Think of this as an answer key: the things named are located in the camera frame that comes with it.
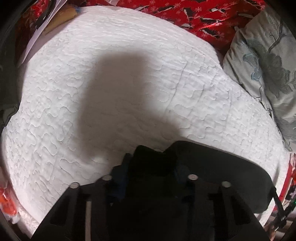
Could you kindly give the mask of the white paper sheets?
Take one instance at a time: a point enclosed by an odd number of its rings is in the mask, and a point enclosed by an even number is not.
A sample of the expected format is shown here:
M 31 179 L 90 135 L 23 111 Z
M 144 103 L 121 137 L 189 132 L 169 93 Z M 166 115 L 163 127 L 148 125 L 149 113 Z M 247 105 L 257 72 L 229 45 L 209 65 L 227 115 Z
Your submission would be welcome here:
M 67 0 L 63 1 L 49 1 L 49 7 L 45 10 L 44 13 L 38 18 L 36 22 L 36 28 L 34 34 L 30 38 L 28 44 L 26 45 L 24 51 L 22 52 L 21 56 L 18 59 L 18 67 L 23 64 L 27 55 L 29 54 L 31 48 L 33 47 L 34 43 L 41 35 L 43 30 L 48 26 L 49 22 L 52 18 L 56 15 L 56 13 L 62 8 L 62 6 L 67 2 Z

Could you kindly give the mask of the white quilted mattress cover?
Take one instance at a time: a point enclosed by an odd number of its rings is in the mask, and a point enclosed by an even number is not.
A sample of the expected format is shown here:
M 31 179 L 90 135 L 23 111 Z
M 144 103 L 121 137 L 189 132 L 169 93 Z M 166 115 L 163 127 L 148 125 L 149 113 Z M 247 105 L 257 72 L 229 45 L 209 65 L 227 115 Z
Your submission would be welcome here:
M 21 103 L 1 149 L 28 236 L 69 184 L 95 181 L 138 145 L 209 145 L 283 187 L 290 158 L 274 121 L 210 44 L 167 21 L 89 6 L 8 72 Z

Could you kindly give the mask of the black pants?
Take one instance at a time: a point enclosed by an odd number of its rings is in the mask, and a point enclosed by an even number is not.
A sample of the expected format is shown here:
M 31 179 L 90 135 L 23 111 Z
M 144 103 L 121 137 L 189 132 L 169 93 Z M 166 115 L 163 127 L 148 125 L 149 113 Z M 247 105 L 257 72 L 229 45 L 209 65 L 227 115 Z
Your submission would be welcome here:
M 112 169 L 112 195 L 174 192 L 189 175 L 205 182 L 229 182 L 253 213 L 267 210 L 278 200 L 269 174 L 259 165 L 227 152 L 187 141 L 176 141 L 163 152 L 137 146 L 121 165 Z

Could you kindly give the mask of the orange item in plastic bag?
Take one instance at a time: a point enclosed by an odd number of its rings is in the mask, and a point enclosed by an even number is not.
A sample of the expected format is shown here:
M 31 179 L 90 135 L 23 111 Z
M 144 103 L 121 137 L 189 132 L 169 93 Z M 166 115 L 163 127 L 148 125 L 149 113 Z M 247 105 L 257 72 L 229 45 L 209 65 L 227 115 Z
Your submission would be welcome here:
M 18 205 L 10 185 L 1 183 L 1 211 L 7 221 L 16 224 L 20 220 Z

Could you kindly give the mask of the grey floral pillow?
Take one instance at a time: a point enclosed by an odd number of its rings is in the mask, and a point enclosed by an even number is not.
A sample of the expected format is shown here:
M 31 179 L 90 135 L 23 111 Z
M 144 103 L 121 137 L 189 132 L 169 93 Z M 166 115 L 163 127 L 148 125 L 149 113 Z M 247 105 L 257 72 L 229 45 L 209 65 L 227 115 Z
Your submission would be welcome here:
M 237 30 L 223 69 L 263 105 L 295 152 L 295 37 L 274 9 Z

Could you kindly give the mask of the red patterned quilt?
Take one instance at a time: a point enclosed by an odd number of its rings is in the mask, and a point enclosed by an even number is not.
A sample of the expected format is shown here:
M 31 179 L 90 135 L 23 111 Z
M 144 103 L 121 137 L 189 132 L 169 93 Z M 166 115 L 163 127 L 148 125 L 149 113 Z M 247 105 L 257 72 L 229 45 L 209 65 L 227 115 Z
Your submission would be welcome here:
M 245 27 L 265 8 L 265 1 L 119 0 L 115 6 L 171 22 L 210 43 L 225 55 L 236 31 Z

